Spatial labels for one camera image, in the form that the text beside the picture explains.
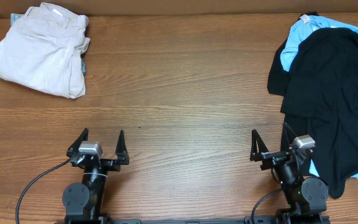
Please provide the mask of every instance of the folded white cloth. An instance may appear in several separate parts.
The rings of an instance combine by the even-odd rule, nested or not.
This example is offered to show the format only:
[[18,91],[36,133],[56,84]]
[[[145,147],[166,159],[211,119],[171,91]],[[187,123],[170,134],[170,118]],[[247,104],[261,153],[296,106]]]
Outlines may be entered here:
[[30,7],[0,42],[0,78],[67,98],[85,95],[86,16],[49,3]]

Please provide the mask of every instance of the black cloth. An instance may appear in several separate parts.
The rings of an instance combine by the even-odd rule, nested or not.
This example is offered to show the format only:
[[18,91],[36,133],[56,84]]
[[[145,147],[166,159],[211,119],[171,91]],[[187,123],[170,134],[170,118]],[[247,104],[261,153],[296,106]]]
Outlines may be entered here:
[[[280,61],[284,46],[273,60],[268,91],[284,96],[281,112],[294,131],[316,141],[312,159],[332,198],[339,198],[345,180],[358,173],[358,34],[314,31],[299,45],[289,72]],[[302,165],[304,175],[309,165]]]

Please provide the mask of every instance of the wood grain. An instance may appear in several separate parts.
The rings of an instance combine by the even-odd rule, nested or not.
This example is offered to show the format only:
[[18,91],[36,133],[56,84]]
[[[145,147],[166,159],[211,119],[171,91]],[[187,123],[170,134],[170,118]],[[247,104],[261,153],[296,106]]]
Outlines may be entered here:
[[[324,14],[358,26],[358,13]],[[131,164],[110,173],[105,212],[114,218],[242,218],[278,188],[249,161],[256,128],[280,145],[282,97],[267,93],[273,55],[298,14],[91,17],[86,95],[68,100],[0,79],[0,223],[14,223],[23,188],[65,160],[82,129],[113,157],[126,132]],[[0,20],[0,40],[9,29]],[[21,223],[62,220],[70,166],[26,194]],[[257,214],[285,207],[282,195]],[[333,223],[358,223],[358,181],[328,200]]]

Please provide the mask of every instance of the wooden table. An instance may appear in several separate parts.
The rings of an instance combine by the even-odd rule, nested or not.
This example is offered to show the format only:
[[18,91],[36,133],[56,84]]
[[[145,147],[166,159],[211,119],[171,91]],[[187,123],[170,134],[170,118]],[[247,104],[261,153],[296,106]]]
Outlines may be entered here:
[[[358,26],[358,13],[323,14]],[[280,145],[281,96],[269,95],[273,55],[298,14],[92,17],[85,56],[86,95],[46,95],[0,79],[0,223],[14,223],[23,188],[63,162],[89,128],[105,157],[119,130],[131,164],[109,174],[105,212],[114,218],[243,218],[279,188],[250,162],[251,130],[271,151]],[[0,40],[9,20],[0,20]],[[64,188],[81,181],[69,165],[25,195],[21,223],[65,216]],[[285,208],[282,195],[257,215]],[[328,200],[333,223],[358,223],[358,181]]]

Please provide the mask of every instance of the wooden tabletop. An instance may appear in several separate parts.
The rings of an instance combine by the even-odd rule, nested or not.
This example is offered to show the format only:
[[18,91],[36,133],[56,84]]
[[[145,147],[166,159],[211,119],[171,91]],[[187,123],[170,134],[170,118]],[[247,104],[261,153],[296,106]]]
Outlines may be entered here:
[[[0,79],[0,223],[14,223],[17,199],[38,174],[63,162],[89,128],[105,157],[123,129],[131,157],[110,172],[103,211],[113,218],[243,218],[279,188],[250,162],[251,130],[277,151],[281,96],[269,95],[273,55],[298,14],[91,17],[86,95],[47,95]],[[358,13],[323,14],[358,26]],[[0,20],[0,40],[9,20]],[[80,182],[69,165],[25,195],[21,223],[65,216],[62,192]],[[282,195],[257,215],[285,208]],[[358,223],[358,181],[328,200],[332,223]]]

